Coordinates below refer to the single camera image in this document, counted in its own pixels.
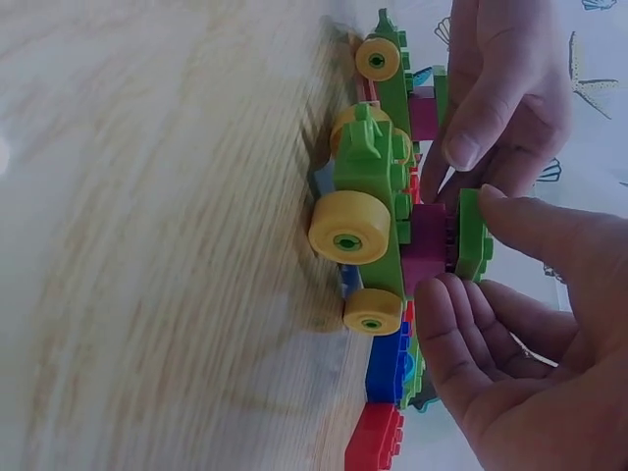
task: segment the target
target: starfish print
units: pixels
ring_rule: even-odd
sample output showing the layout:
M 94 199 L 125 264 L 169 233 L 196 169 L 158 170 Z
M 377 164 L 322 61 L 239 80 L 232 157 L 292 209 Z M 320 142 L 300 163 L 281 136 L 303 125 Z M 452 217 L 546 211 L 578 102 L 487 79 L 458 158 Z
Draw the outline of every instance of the starfish print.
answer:
M 580 49 L 576 40 L 576 31 L 573 31 L 569 39 L 569 76 L 571 77 L 573 92 L 594 109 L 598 110 L 603 116 L 611 120 L 612 118 L 604 110 L 601 103 L 593 96 L 593 93 L 597 90 L 617 88 L 619 86 L 619 80 L 612 78 L 580 80 L 580 70 Z

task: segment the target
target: toy brick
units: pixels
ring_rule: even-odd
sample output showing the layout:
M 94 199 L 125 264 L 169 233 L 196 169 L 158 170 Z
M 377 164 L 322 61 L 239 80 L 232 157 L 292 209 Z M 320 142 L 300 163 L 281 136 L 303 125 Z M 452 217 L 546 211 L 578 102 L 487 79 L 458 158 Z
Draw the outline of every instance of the toy brick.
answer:
M 373 338 L 366 371 L 366 397 L 369 402 L 399 405 L 405 381 L 405 356 L 410 343 L 409 323 L 390 336 Z
M 412 74 L 410 73 L 409 58 L 401 51 L 402 47 L 406 47 L 405 31 L 398 30 L 388 15 L 386 8 L 380 9 L 380 21 L 370 37 L 382 37 L 392 42 L 399 52 L 403 60 L 396 74 L 386 80 L 376 83 L 377 95 L 382 103 L 382 109 L 391 117 L 396 128 L 411 135 L 410 113 L 408 111 L 408 93 L 411 90 Z M 410 73 L 410 80 L 406 79 L 406 72 Z
M 419 349 L 416 334 L 410 336 L 407 357 L 408 366 L 406 367 L 405 381 L 403 382 L 403 397 L 399 405 L 400 409 L 405 409 L 410 401 L 421 392 L 421 379 L 425 369 L 425 362 Z
M 419 172 L 416 167 L 410 168 L 410 185 L 404 192 L 409 193 L 412 198 L 412 204 L 419 204 L 421 202 L 420 196 L 420 181 Z
M 403 417 L 392 404 L 365 404 L 344 451 L 344 471 L 390 470 L 403 439 Z
M 460 191 L 458 204 L 458 261 L 455 274 L 464 279 L 479 282 L 493 258 L 493 238 L 478 206 L 477 189 Z
M 342 288 L 342 299 L 347 299 L 354 292 L 362 289 L 362 280 L 357 267 L 353 265 L 339 264 L 340 286 Z
M 405 306 L 405 314 L 403 314 L 403 321 L 410 323 L 414 323 L 414 301 L 409 300 L 407 305 Z
M 435 97 L 410 93 L 408 97 L 412 140 L 434 140 L 439 132 L 439 112 Z
M 334 188 L 334 160 L 330 160 L 325 167 L 313 173 L 313 181 L 315 187 L 314 197 L 320 198 L 324 194 L 332 193 Z M 362 288 L 362 280 L 357 267 L 353 265 L 338 264 L 340 271 L 340 288 L 342 290 L 342 298 L 347 299 L 351 294 Z
M 368 193 L 382 201 L 391 213 L 389 246 L 379 260 L 359 266 L 360 277 L 366 288 L 378 288 L 392 292 L 404 299 L 399 233 L 403 228 L 402 241 L 409 233 L 404 228 L 407 221 L 399 221 L 396 215 L 396 195 L 409 186 L 408 168 L 396 163 L 404 153 L 401 136 L 393 132 L 390 122 L 376 122 L 371 116 L 371 106 L 358 104 L 356 121 L 346 124 L 340 139 L 340 149 L 334 171 L 337 190 L 354 190 Z
M 446 210 L 443 204 L 418 204 L 410 217 L 412 243 L 401 248 L 401 269 L 408 297 L 417 283 L 445 272 Z
M 432 68 L 432 74 L 434 75 L 434 91 L 436 94 L 436 104 L 439 114 L 439 125 L 442 125 L 445 120 L 445 114 L 449 101 L 447 72 L 443 66 L 434 66 Z

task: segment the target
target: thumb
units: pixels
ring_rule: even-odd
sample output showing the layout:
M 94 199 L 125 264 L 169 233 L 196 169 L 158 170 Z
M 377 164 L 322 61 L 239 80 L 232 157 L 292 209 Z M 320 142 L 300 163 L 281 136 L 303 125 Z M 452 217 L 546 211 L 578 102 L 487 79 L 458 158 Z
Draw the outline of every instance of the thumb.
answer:
M 506 198 L 493 186 L 480 191 L 487 228 L 504 245 L 545 262 L 569 279 L 590 257 L 602 256 L 605 233 L 619 218 L 551 206 L 534 198 Z
M 444 139 L 444 157 L 459 172 L 472 170 L 495 145 L 531 88 L 526 61 L 513 60 L 507 50 L 493 56 L 487 51 L 485 59 L 482 73 L 453 115 Z

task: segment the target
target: building block toy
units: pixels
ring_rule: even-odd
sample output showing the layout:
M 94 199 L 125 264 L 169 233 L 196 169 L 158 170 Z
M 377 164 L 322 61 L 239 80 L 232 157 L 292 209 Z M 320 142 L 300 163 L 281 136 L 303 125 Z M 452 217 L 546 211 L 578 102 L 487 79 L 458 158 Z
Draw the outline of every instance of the building block toy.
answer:
M 403 417 L 392 404 L 366 404 L 344 451 L 345 471 L 390 470 L 403 439 Z
M 380 21 L 355 54 L 358 72 L 376 84 L 382 109 L 391 117 L 394 126 L 410 135 L 408 92 L 414 86 L 410 72 L 410 56 L 405 31 L 391 22 L 387 9 L 379 11 Z
M 315 171 L 312 175 L 314 193 L 317 199 L 324 194 L 336 191 L 334 187 L 334 160 L 330 160 L 322 169 Z M 340 288 L 342 299 L 346 300 L 354 292 L 362 289 L 362 280 L 357 267 L 353 265 L 338 264 L 340 272 Z
M 346 471 L 391 468 L 401 441 L 398 410 L 424 389 L 415 285 L 445 272 L 478 281 L 493 256 L 477 190 L 461 192 L 455 217 L 420 201 L 419 142 L 435 139 L 444 123 L 447 76 L 441 66 L 425 69 L 415 87 L 406 42 L 386 9 L 374 32 L 354 41 L 360 102 L 338 115 L 334 159 L 314 177 L 320 197 L 310 245 L 339 266 L 345 325 L 373 338 L 368 402 L 345 452 Z M 430 74 L 434 85 L 422 86 Z
M 493 258 L 494 243 L 478 206 L 477 189 L 462 189 L 458 209 L 458 261 L 455 274 L 479 282 Z
M 434 140 L 439 133 L 438 106 L 434 89 L 417 86 L 408 97 L 413 141 Z
M 416 333 L 410 336 L 410 345 L 407 351 L 408 365 L 406 365 L 405 381 L 403 382 L 403 397 L 399 408 L 408 407 L 410 400 L 421 392 L 425 361 L 419 349 L 419 340 Z
M 357 265 L 365 287 L 346 301 L 346 325 L 372 335 L 396 332 L 405 296 L 399 245 L 410 241 L 411 147 L 390 121 L 377 121 L 374 107 L 352 108 L 335 161 L 334 187 L 314 208 L 308 237 L 318 253 Z
M 447 105 L 449 104 L 447 72 L 443 66 L 434 66 L 432 72 L 434 74 L 434 93 L 436 95 L 436 104 L 439 113 L 439 125 L 442 125 L 445 121 Z
M 368 402 L 397 406 L 401 403 L 406 376 L 405 357 L 410 345 L 409 333 L 410 326 L 404 322 L 394 334 L 373 338 L 365 382 Z
M 418 204 L 410 217 L 412 243 L 401 248 L 405 291 L 413 296 L 417 283 L 445 272 L 446 211 L 443 204 Z

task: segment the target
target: wood grain surface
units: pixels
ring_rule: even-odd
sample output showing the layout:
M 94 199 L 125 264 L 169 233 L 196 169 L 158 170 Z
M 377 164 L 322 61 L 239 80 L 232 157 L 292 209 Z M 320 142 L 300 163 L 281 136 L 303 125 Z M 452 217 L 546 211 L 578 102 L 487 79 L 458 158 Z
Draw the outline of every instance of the wood grain surface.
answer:
M 0 6 L 0 469 L 340 471 L 367 338 L 306 239 L 371 0 Z

